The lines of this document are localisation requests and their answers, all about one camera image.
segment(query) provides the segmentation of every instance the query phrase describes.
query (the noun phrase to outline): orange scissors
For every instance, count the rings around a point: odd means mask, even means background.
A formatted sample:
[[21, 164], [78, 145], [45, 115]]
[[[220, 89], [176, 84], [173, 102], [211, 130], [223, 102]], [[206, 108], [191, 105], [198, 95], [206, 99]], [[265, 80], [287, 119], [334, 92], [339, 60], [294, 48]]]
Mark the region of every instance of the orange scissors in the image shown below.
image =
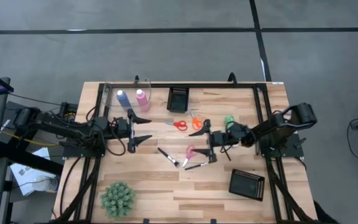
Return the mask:
[[193, 128], [195, 130], [200, 130], [200, 128], [203, 127], [203, 123], [199, 121], [193, 114], [193, 112], [190, 111], [191, 117], [193, 118]]
[[174, 125], [177, 127], [180, 131], [186, 131], [187, 130], [187, 124], [186, 121], [179, 121], [179, 122], [165, 122], [165, 124]]

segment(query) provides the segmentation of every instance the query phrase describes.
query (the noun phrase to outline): green succulent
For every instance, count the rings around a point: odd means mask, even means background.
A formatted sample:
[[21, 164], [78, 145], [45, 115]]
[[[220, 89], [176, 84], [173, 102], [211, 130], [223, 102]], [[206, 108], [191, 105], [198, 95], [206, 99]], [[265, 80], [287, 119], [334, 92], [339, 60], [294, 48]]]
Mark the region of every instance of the green succulent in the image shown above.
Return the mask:
[[109, 218], [120, 219], [128, 216], [134, 208], [134, 191], [123, 182], [116, 182], [106, 187], [106, 193], [100, 196], [102, 208]]

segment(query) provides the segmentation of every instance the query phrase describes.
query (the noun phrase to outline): black metal frame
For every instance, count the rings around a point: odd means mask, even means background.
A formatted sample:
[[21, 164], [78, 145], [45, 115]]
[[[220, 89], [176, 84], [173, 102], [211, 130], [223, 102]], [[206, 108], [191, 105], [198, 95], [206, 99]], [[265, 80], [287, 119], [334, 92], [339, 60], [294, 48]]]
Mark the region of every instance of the black metal frame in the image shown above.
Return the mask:
[[[237, 78], [233, 73], [230, 74], [229, 79], [227, 81], [228, 81], [228, 83], [181, 83], [181, 84], [151, 83], [151, 88], [169, 88], [171, 86], [186, 86], [189, 88], [251, 88], [254, 92], [255, 107], [257, 110], [257, 116], [258, 116], [259, 123], [262, 123], [264, 121], [263, 114], [262, 114], [262, 107], [260, 104], [259, 91], [261, 91], [263, 93], [264, 103], [265, 103], [268, 118], [270, 118], [272, 116], [272, 110], [270, 107], [269, 94], [267, 92], [266, 83], [238, 83]], [[110, 88], [134, 88], [136, 86], [136, 83], [113, 83], [113, 84], [108, 84], [108, 85]], [[105, 86], [104, 83], [99, 84], [94, 116], [97, 116], [99, 114], [99, 109], [101, 107], [101, 100], [102, 100], [104, 86]], [[106, 105], [104, 107], [103, 116], [107, 117], [108, 113], [109, 113], [109, 106]], [[97, 158], [95, 160], [95, 165], [98, 166], [97, 173], [99, 172], [100, 160], [101, 160], [101, 158]], [[269, 183], [270, 183], [270, 190], [272, 193], [272, 202], [273, 202], [273, 208], [274, 208], [274, 212], [275, 212], [275, 219], [277, 222], [280, 222], [280, 221], [283, 221], [283, 219], [282, 219], [282, 214], [280, 211], [280, 205], [279, 205], [279, 201], [278, 201], [276, 185], [274, 184], [274, 181], [272, 179], [273, 177], [270, 175], [272, 172], [274, 172], [274, 169], [272, 166], [272, 160], [270, 159], [269, 155], [265, 155], [265, 162], [266, 162], [266, 166], [267, 166], [267, 172], [269, 174], [268, 177], [269, 177]], [[280, 176], [280, 180], [282, 181], [283, 185], [287, 189], [287, 182], [285, 180], [284, 167], [283, 167], [281, 157], [276, 158], [276, 163], [277, 163], [277, 169], [278, 169], [278, 174]], [[84, 186], [86, 177], [88, 176], [89, 164], [90, 164], [90, 159], [86, 158], [84, 166], [83, 166], [80, 188], [82, 188]], [[98, 182], [98, 179], [95, 178], [92, 183], [92, 186], [91, 186], [91, 190], [90, 190], [91, 192], [89, 194], [88, 208], [86, 211], [86, 219], [85, 219], [89, 222], [91, 221], [91, 217], [92, 217], [97, 182]], [[78, 222], [81, 221], [80, 220], [81, 206], [82, 206], [82, 203], [79, 203], [75, 210], [75, 216], [73, 219], [74, 221], [78, 221]], [[287, 211], [288, 220], [294, 220], [291, 206], [288, 204], [288, 202], [286, 200], [285, 200], [285, 207], [286, 207], [286, 211]]]

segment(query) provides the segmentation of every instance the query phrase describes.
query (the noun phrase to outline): white paper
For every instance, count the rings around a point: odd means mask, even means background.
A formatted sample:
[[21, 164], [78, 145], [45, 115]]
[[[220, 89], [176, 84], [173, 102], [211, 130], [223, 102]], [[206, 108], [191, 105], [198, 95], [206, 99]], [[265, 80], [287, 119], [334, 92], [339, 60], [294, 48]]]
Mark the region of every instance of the white paper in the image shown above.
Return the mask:
[[[33, 155], [45, 157], [49, 156], [48, 148], [43, 147], [35, 152], [33, 152]], [[33, 182], [34, 179], [40, 175], [44, 175], [47, 177], [55, 177], [55, 174], [50, 174], [48, 172], [39, 171], [21, 164], [12, 164], [11, 170], [13, 172], [13, 175], [17, 181], [17, 184], [20, 186], [22, 184]], [[32, 184], [25, 184], [20, 187], [20, 190], [24, 196], [27, 196], [34, 192], [35, 190], [32, 188]]]

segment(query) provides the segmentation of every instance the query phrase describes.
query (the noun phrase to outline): small black container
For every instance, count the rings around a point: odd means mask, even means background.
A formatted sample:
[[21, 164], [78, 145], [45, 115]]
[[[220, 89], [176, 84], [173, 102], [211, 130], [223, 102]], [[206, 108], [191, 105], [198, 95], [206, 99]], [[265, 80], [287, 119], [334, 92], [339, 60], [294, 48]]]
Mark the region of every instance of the small black container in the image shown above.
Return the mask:
[[233, 169], [231, 172], [229, 192], [252, 198], [258, 201], [264, 199], [265, 177]]
[[170, 87], [167, 110], [176, 113], [187, 111], [189, 103], [189, 88], [187, 87]]

